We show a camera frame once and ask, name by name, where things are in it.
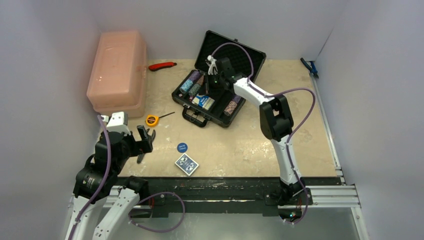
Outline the orange blue poker chip roll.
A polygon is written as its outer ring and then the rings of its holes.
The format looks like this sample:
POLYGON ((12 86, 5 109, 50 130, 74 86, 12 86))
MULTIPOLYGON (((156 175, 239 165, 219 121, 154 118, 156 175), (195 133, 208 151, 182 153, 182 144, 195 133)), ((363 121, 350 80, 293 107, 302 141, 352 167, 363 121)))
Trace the orange blue poker chip roll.
POLYGON ((226 116, 231 116, 234 113, 234 111, 237 108, 237 106, 238 106, 238 103, 237 102, 230 101, 229 104, 226 106, 225 110, 223 111, 223 113, 226 116))

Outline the blue small blind button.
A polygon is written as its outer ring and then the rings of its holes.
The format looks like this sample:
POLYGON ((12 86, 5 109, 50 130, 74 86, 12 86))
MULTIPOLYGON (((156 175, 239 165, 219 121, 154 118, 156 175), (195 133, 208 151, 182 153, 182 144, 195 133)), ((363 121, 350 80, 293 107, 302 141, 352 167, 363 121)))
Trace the blue small blind button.
POLYGON ((188 150, 188 145, 184 142, 181 142, 176 147, 179 153, 185 153, 188 150))

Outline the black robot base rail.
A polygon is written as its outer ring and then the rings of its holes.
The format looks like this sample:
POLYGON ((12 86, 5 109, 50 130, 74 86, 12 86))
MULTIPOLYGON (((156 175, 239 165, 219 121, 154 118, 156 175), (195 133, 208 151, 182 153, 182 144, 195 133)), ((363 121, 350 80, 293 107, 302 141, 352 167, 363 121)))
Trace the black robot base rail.
POLYGON ((336 177, 305 177, 308 194, 282 202, 278 177, 145 177, 148 186, 141 197, 153 199, 135 205, 134 218, 167 218, 170 213, 260 214, 264 217, 297 219, 299 204, 313 205, 312 189, 341 186, 336 177))

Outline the purple black poker chip roll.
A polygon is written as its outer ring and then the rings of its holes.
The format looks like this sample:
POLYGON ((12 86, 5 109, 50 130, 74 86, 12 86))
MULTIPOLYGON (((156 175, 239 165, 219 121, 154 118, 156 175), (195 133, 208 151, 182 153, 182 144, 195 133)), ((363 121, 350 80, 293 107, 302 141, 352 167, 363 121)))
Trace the purple black poker chip roll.
POLYGON ((237 95, 237 94, 235 94, 234 96, 233 96, 233 98, 232 98, 232 102, 234 102, 234 103, 236 103, 236 104, 238 104, 238 102, 240 101, 242 99, 242 97, 241 96, 239 96, 239 95, 237 95))

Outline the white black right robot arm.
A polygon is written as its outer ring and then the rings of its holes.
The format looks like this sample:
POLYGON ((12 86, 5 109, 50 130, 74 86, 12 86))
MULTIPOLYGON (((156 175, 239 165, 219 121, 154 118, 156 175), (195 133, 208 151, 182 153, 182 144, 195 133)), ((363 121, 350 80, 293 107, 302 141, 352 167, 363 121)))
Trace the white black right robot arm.
POLYGON ((272 95, 255 85, 248 77, 236 73, 230 60, 225 57, 215 59, 209 55, 206 60, 208 74, 218 81, 224 89, 257 107, 262 134, 273 145, 278 167, 281 202, 294 203, 305 188, 301 180, 293 145, 290 143, 294 120, 287 98, 272 95))

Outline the blue Texas Hold'em card box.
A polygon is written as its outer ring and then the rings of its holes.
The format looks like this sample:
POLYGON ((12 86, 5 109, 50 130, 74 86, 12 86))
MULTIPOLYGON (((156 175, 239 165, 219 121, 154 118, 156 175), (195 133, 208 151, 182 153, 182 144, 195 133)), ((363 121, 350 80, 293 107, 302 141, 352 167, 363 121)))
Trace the blue Texas Hold'em card box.
POLYGON ((215 103, 215 100, 207 95, 196 95, 192 101, 194 105, 199 106, 200 108, 208 111, 211 109, 213 104, 215 103))

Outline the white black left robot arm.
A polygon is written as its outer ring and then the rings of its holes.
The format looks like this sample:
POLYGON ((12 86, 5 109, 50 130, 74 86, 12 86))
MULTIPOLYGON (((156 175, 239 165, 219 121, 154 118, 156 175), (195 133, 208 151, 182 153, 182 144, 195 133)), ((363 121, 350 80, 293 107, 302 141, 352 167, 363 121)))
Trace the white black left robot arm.
POLYGON ((134 205, 149 199, 149 183, 141 177, 130 176, 118 192, 117 200, 103 219, 99 219, 118 176, 131 157, 142 158, 153 151, 155 130, 137 126, 141 137, 135 140, 128 128, 128 115, 120 111, 111 116, 98 115, 102 128, 94 153, 85 161, 75 177, 73 209, 65 239, 109 240, 134 205))

